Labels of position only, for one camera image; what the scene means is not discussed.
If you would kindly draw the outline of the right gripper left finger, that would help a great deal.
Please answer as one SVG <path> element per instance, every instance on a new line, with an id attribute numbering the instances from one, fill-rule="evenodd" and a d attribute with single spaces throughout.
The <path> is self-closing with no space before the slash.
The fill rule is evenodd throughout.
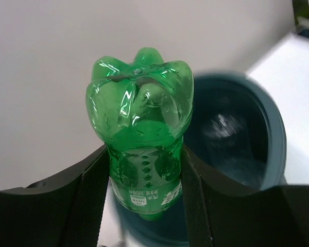
<path id="1" fill-rule="evenodd" d="M 109 180 L 101 146 L 27 187 L 0 191 L 0 246 L 97 246 Z"/>

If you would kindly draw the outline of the green plastic bottle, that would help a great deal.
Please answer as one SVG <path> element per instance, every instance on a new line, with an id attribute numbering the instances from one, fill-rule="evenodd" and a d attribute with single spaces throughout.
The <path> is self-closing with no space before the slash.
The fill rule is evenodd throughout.
<path id="1" fill-rule="evenodd" d="M 151 47 L 130 63 L 111 56 L 93 65 L 85 94 L 90 123 L 106 144 L 119 203 L 157 220 L 181 196 L 183 136 L 192 118 L 194 78 L 184 61 Z"/>

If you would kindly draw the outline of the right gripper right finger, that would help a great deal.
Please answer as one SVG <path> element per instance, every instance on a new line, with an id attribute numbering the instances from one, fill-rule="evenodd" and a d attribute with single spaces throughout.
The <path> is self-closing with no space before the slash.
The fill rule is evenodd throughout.
<path id="1" fill-rule="evenodd" d="M 244 186 L 182 152 L 190 246 L 309 246 L 309 185 Z"/>

